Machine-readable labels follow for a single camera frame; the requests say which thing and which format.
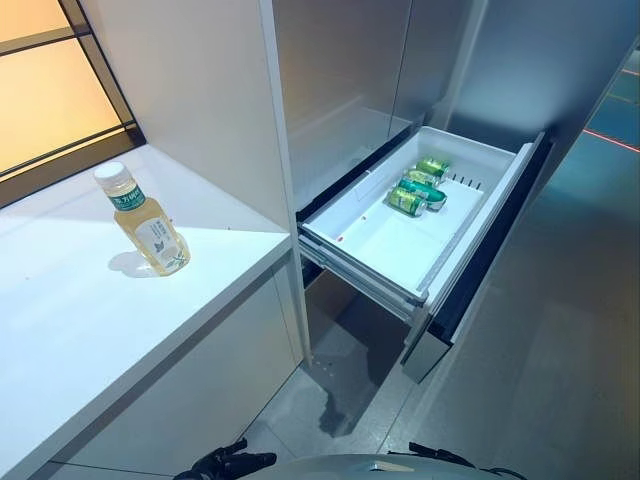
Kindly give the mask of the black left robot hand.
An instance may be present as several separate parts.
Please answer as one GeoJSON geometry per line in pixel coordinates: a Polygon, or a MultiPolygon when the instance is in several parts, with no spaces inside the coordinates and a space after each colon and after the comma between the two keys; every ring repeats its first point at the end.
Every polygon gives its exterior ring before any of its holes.
{"type": "Polygon", "coordinates": [[[217,448],[174,479],[239,479],[276,463],[276,453],[248,453],[245,452],[247,446],[248,441],[243,437],[229,446],[217,448]]]}

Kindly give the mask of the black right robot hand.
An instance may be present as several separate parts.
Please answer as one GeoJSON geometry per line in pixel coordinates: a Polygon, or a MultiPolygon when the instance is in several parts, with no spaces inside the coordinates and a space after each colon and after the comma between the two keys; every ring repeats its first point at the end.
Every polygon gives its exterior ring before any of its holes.
{"type": "Polygon", "coordinates": [[[421,445],[419,443],[415,443],[410,441],[409,445],[408,445],[409,451],[413,452],[414,454],[421,456],[421,457],[425,457],[425,458],[431,458],[431,459],[435,459],[435,460],[441,460],[441,461],[446,461],[449,463],[454,463],[454,464],[458,464],[458,465],[462,465],[462,466],[466,466],[466,467],[471,467],[474,468],[475,465],[472,464],[471,462],[469,462],[468,460],[466,460],[465,458],[452,453],[448,450],[444,450],[444,449],[433,449],[430,447],[426,447],[424,445],[421,445]]]}

